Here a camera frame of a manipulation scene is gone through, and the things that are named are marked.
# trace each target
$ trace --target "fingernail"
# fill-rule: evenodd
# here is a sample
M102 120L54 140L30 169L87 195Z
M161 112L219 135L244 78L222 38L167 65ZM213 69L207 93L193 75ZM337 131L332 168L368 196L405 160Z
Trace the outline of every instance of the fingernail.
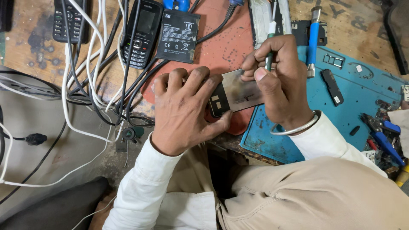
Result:
M260 81L265 75L267 75L267 70L265 68L263 68L263 67L260 67L254 73L254 78L257 81Z

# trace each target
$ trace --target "red mat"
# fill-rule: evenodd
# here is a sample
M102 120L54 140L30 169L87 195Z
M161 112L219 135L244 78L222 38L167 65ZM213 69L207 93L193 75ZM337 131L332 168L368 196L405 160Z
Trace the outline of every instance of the red mat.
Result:
M228 7L229 1L226 0L205 0L199 3L195 10L196 14L201 15L199 38L210 33L223 22ZM224 74L240 69L244 58L253 50L249 8L246 2L244 6L236 8L233 16L219 34L196 46L193 65L171 61L145 83L142 94L148 102L154 104L155 95L152 91L152 84L157 76L169 73L176 68L185 68L190 73L193 69L203 65L207 66L211 73ZM247 129L253 110L254 108L249 108L234 113L231 127L227 132L233 135L242 134ZM211 117L209 111L206 112L205 118L209 122L217 120Z

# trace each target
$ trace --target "white shirt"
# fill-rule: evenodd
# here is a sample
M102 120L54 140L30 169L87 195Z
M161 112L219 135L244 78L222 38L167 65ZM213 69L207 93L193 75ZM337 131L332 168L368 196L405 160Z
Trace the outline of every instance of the white shirt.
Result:
M320 156L342 158L366 165L387 177L384 171L345 141L324 113L310 129L290 138L306 160ZM163 155L152 147L150 139L149 135L135 167L122 179L103 230L216 229L213 192L166 194L173 169L182 155Z

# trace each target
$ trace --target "pliers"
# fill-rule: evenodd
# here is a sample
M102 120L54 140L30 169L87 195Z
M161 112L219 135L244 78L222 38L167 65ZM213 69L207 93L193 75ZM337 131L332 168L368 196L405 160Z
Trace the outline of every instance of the pliers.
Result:
M400 133L400 127L389 121L379 122L366 113L361 114L361 120L371 129L371 136L381 146L382 150L389 154L399 165L404 166L405 162L403 162L402 158L382 132L382 129L385 129L390 132Z

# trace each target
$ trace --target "silver bangle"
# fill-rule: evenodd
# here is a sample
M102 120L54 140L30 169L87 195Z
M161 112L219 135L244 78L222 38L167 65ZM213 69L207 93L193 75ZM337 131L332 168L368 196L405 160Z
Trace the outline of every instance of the silver bangle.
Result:
M290 134L293 134L293 133L297 133L297 132L299 132L299 131L301 131L301 130L304 130L304 129L306 129L306 128L312 126L312 125L313 125L315 122L317 122L317 120L318 120L318 116L316 115L315 111L313 111L312 113L314 114L314 117L312 118L312 120L310 120L310 121L309 121L308 123L306 123L305 125L302 125L302 126L300 126L300 127L298 127L298 128L295 128L295 129L292 129L292 130L288 130L288 131L284 131L284 132L274 132L274 130L276 129L276 127L277 127L277 125L278 125L278 124L275 124L275 125L271 128L270 133L273 134L273 135L283 136L283 135L290 135Z

